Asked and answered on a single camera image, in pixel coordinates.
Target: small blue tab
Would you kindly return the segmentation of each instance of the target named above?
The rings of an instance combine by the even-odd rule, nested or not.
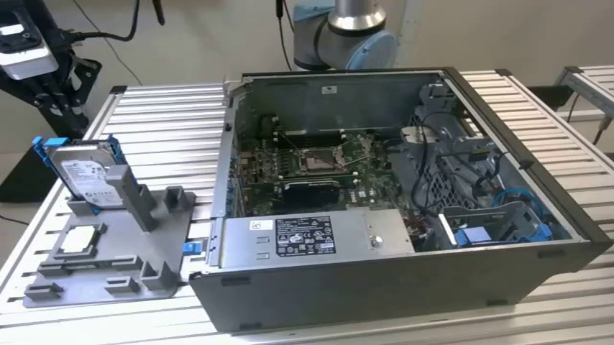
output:
[[[68,138],[48,138],[45,143],[42,144],[42,147],[60,147],[64,146],[68,143]]]
[[[38,155],[38,157],[42,159],[42,163],[45,163],[45,165],[53,169],[49,157],[46,156],[45,149],[42,148],[42,137],[34,137],[34,139],[32,140],[32,148],[34,149],[34,152]]]
[[[533,235],[528,238],[531,242],[545,242],[552,240],[552,231],[545,224],[539,224]]]
[[[122,153],[122,151],[121,151],[121,146],[120,146],[120,144],[118,144],[118,140],[117,140],[117,138],[113,137],[113,134],[109,134],[109,135],[108,135],[106,142],[108,142],[108,144],[110,145],[110,148],[112,148],[112,150],[113,150],[114,162],[116,162],[117,164],[128,164],[128,163],[125,162],[125,156],[124,156],[124,153]]]
[[[483,226],[460,229],[453,234],[453,237],[460,247],[469,247],[475,244],[492,241]]]
[[[182,244],[182,255],[198,255],[202,252],[202,242],[186,242]]]

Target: gray holder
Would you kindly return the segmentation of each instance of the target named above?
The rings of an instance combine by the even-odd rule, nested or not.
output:
[[[150,192],[136,185],[126,165],[106,172],[124,208],[96,213],[85,201],[69,199],[73,214],[26,289],[26,308],[170,297],[177,289],[196,196],[181,187]],[[80,252],[61,250],[68,232],[93,226]]]

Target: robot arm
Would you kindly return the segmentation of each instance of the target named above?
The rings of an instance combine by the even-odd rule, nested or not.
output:
[[[388,68],[396,42],[375,0],[305,0],[296,4],[294,64],[302,70]]]
[[[152,0],[164,23],[161,0]],[[0,0],[0,89],[38,109],[60,137],[77,139],[88,125],[81,106],[97,79],[101,64],[81,59],[73,43],[104,37],[129,41],[138,19],[138,0],[128,36],[60,29],[42,0]],[[74,88],[72,78],[80,80]]]

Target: metal plate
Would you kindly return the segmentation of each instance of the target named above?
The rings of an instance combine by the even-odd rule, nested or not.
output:
[[[535,152],[549,171],[565,171],[560,163],[591,163],[600,172],[577,173],[571,191],[577,203],[589,210],[592,206],[614,205],[611,187],[591,187],[595,176],[614,178],[612,167],[605,158],[591,147],[581,136],[557,121],[543,104],[527,95],[513,78],[501,77],[493,71],[463,73],[481,96],[511,95],[511,103],[521,103],[523,110],[513,104],[500,105],[497,114],[507,122],[537,122],[540,128],[528,126],[513,130],[532,147],[552,147]],[[190,96],[222,93],[221,84],[204,86],[173,86],[128,88],[124,95],[109,97],[101,113],[89,130],[89,137],[101,134],[105,124],[134,122],[192,121],[222,118],[221,98],[202,101],[200,98],[181,98],[166,104],[153,101],[157,96]],[[134,98],[137,101],[120,103]],[[531,119],[511,119],[513,116],[532,116]],[[189,132],[204,128],[184,128],[128,132],[140,137],[133,143],[122,144],[130,164],[181,165],[182,163],[216,162],[218,138],[184,137],[157,142],[161,132]],[[573,148],[560,148],[549,139],[568,139]],[[164,176],[144,175],[137,178],[150,189],[165,183],[182,184],[196,191],[201,204],[188,237],[208,237],[209,221],[206,197],[212,195],[214,174],[189,168],[169,168]],[[229,335],[217,333],[189,286],[180,287],[173,298],[124,304],[85,305],[74,308],[44,308],[26,310],[20,299],[22,288],[32,282],[29,275],[45,259],[44,251],[50,249],[57,233],[66,222],[64,198],[66,192],[53,187],[42,203],[32,225],[25,231],[17,247],[0,271],[2,291],[0,293],[0,339],[8,343],[62,342],[78,344],[300,344],[317,341],[319,344],[611,344],[614,343],[614,251],[609,249],[576,273],[553,276],[515,306],[484,308],[411,318],[348,323],[324,327],[280,330],[261,334]],[[600,227],[614,238],[614,212],[600,208],[589,211],[599,214]],[[202,255],[182,259],[182,279],[202,269]]]

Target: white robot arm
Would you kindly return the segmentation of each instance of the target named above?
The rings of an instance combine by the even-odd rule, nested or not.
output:
[[[375,0],[304,0],[293,8],[294,65],[301,70],[388,68],[396,42]]]

